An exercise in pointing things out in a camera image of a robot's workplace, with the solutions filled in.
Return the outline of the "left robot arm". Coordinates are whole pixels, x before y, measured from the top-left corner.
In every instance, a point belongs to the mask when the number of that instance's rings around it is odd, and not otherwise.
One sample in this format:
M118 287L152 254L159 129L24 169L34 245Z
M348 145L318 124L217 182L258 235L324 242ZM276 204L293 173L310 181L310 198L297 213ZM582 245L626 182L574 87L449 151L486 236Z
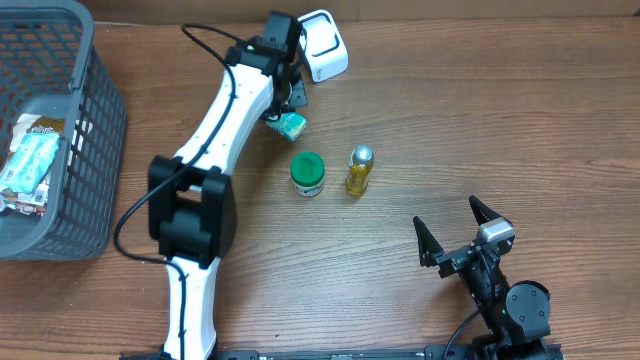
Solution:
M148 226L170 288L164 358L210 359L216 274L237 229L232 174L252 129L304 107L296 58L303 27L272 12L262 34L237 39L221 61L218 93L191 138L171 158L157 156L148 172Z

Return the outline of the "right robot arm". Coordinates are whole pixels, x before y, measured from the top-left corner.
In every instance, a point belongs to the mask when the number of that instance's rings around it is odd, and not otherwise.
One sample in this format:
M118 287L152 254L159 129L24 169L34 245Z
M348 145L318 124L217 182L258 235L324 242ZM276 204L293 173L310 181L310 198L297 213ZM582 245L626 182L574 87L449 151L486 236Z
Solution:
M420 265L436 267L441 278L457 275L476 310L436 353L442 359L551 359L560 356L545 337L551 333L549 290L535 281L509 284L500 268L514 245L510 220L476 196L469 205L478 229L469 244L445 251L418 216L413 218Z

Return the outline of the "mint green snack packet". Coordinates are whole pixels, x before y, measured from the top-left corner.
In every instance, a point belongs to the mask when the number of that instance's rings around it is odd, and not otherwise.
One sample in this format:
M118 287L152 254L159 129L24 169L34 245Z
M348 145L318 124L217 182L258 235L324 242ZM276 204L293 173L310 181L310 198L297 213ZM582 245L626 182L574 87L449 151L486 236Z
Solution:
M55 159L59 138L53 131L26 133L1 173L1 190L34 192Z

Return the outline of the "brown nut pouch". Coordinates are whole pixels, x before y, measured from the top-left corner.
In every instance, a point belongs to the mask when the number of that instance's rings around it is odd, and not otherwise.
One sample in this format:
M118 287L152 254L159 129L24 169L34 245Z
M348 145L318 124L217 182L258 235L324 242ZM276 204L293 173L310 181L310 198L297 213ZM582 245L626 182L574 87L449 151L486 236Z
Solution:
M65 120L56 119L43 115L22 114L12 130L12 139L9 145L8 158L5 161L2 171L7 165L11 156L17 151L22 138L26 133L30 132L57 132L60 135L59 148L61 138L64 133ZM42 179L36 190L32 193L13 193L10 190L1 190L1 211L14 211L27 216L42 217L46 211L48 203L48 193L51 182L52 165L47 174Z

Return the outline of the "green lid jar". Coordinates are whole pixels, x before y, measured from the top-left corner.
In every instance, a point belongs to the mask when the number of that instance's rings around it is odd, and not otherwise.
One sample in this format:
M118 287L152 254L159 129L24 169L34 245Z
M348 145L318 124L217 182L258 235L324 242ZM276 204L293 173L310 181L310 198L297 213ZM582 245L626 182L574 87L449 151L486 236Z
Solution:
M301 152L291 162L290 175L299 195L316 196L324 188L324 161L314 152Z

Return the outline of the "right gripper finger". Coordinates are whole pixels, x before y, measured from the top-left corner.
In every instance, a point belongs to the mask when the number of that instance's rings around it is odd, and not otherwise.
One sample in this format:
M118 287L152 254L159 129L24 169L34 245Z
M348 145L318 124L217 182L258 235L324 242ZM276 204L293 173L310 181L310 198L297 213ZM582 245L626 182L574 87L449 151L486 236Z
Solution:
M483 225L501 217L500 214L485 205L475 195L469 197L469 205L478 225Z
M444 254L443 248L420 217L414 216L413 224L418 240L420 264L423 267L437 266L438 258Z

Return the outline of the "small teal tissue pack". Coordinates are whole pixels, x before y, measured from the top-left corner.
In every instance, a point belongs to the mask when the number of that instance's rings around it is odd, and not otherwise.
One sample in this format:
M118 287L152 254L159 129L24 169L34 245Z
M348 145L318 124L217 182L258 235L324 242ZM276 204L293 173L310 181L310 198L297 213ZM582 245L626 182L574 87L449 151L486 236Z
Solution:
M296 112L268 117L266 124L290 142L295 142L307 128L306 119Z

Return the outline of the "yellow drink bottle silver cap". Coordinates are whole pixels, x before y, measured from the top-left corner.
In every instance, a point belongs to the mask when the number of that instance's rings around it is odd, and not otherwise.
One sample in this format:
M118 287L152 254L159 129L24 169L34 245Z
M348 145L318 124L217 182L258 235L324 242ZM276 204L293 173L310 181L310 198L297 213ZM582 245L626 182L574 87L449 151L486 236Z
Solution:
M345 180L345 190L348 194L362 196L366 192L373 165L373 149L366 144L356 146L349 158L349 169Z

